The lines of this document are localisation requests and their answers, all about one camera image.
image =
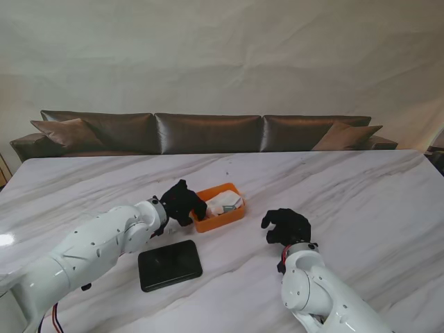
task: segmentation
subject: sofa backrest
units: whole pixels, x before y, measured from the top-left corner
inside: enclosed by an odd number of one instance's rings
[[[310,151],[335,121],[368,126],[363,116],[264,116],[261,151]]]
[[[155,119],[151,113],[108,114],[42,110],[40,114],[43,120],[48,121],[77,118],[86,121],[110,150],[160,154]]]
[[[86,121],[111,150],[147,154],[310,151],[335,121],[367,126],[362,116],[212,116],[41,111],[43,120]]]
[[[208,116],[157,113],[162,154],[258,152],[260,116]]]

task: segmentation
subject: brown leather sofa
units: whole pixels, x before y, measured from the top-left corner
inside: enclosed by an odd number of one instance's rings
[[[209,116],[194,114],[101,114],[41,111],[43,120],[80,118],[107,147],[106,151],[67,153],[45,135],[11,141],[22,161],[35,157],[161,155],[310,151],[334,121],[367,126],[362,116]],[[359,149],[395,149],[398,144],[372,136]]]

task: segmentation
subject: sofa cushion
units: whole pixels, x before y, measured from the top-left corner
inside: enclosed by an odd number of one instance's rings
[[[162,154],[250,153],[261,142],[260,116],[157,113]]]
[[[110,150],[160,153],[155,120],[151,113],[105,114],[48,110],[40,113],[43,120],[66,121],[80,118],[86,121]]]
[[[43,133],[29,134],[12,140],[10,145],[22,162],[30,158],[57,157],[65,151],[61,145],[55,144]]]
[[[313,151],[355,151],[382,126],[353,127],[339,121],[333,123]]]
[[[261,151],[310,151],[335,121],[367,126],[363,116],[264,116]]]
[[[396,149],[398,143],[373,135],[370,139],[365,141],[360,147],[361,151],[389,151]]]
[[[105,146],[82,119],[66,121],[31,120],[40,132],[66,151],[99,151]]]

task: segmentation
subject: red cable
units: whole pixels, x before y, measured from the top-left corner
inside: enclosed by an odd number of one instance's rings
[[[291,245],[287,245],[284,247],[284,251],[282,252],[282,263],[285,265],[285,259],[287,258],[287,251],[291,247]]]
[[[57,309],[58,309],[58,303],[55,304],[55,316],[54,316],[55,317],[55,323],[57,324],[58,329],[60,330],[60,333],[64,333],[63,329],[62,329],[62,326],[61,326],[60,322],[58,321],[58,315],[57,315],[58,311],[57,311]]]

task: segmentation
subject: black tablet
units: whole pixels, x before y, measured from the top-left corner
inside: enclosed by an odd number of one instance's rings
[[[201,275],[196,244],[191,240],[139,254],[140,287],[146,293]]]

